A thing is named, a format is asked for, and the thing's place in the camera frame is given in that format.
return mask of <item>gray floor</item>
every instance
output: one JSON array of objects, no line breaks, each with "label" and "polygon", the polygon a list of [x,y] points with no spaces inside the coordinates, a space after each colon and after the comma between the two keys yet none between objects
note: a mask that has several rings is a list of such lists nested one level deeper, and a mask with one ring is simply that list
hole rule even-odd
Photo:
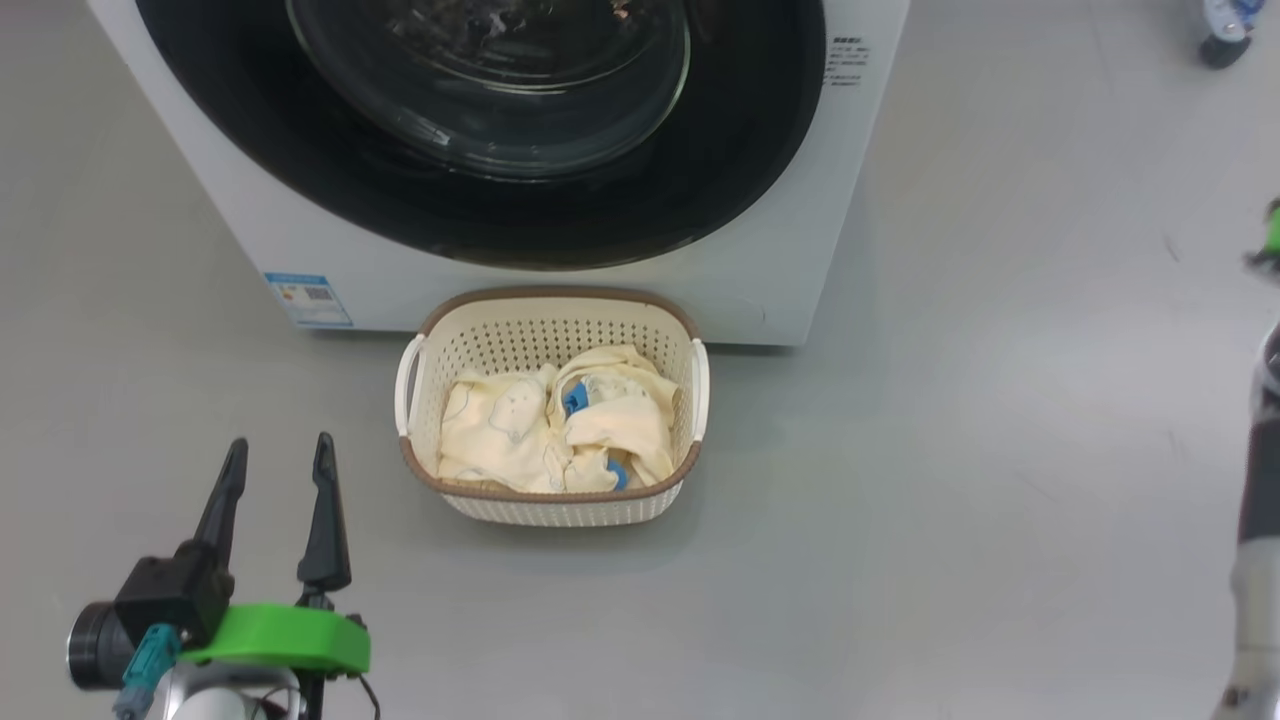
[{"label": "gray floor", "polygon": [[[1202,719],[1228,671],[1244,277],[1280,33],[1178,0],[919,0],[810,345],[721,354],[646,527],[472,524],[404,469],[404,338],[292,331],[73,0],[0,9],[0,696],[108,717],[77,610],[250,438],[239,601],[292,601],[334,434],[387,717]],[[365,717],[358,688],[332,717]]]}]

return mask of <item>cream-colored cloth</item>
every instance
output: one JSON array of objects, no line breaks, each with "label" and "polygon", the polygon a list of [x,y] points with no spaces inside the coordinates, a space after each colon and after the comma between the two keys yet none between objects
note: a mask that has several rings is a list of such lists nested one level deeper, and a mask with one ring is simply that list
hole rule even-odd
[{"label": "cream-colored cloth", "polygon": [[[563,397],[577,383],[588,407],[566,418]],[[517,492],[609,492],[659,483],[675,471],[671,425],[678,386],[632,346],[599,347],[557,374],[483,377],[465,372],[449,391],[440,433],[439,477],[494,480]]]}]

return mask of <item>black wheel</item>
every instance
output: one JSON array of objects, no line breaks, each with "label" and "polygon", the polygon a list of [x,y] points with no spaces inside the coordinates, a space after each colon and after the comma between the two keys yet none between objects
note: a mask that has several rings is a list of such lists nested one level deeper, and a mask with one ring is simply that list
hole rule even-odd
[{"label": "black wheel", "polygon": [[1248,36],[1245,36],[1240,42],[1226,42],[1225,40],[1219,40],[1216,36],[1211,35],[1204,42],[1201,44],[1201,60],[1215,70],[1230,68],[1236,60],[1240,59],[1240,55],[1244,55],[1244,51],[1249,49],[1251,42],[1253,42],[1253,38]]}]

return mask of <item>front-loading washing machine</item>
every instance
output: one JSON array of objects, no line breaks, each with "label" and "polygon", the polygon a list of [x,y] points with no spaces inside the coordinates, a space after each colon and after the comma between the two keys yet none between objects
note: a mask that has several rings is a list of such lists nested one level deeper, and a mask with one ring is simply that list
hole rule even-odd
[{"label": "front-loading washing machine", "polygon": [[908,0],[90,0],[301,327],[644,290],[800,345]]}]

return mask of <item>white plastic basket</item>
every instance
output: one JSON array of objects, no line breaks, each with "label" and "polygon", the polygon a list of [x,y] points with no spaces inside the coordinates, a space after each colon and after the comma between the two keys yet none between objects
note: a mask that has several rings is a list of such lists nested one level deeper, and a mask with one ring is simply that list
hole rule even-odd
[{"label": "white plastic basket", "polygon": [[[440,418],[458,373],[534,372],[609,345],[634,345],[680,384],[671,434],[677,468],[669,478],[623,492],[524,495],[435,477]],[[456,297],[408,343],[396,377],[396,429],[413,474],[462,514],[512,525],[605,527],[657,518],[698,460],[709,404],[707,348],[692,320],[666,300],[617,290],[512,288]]]}]

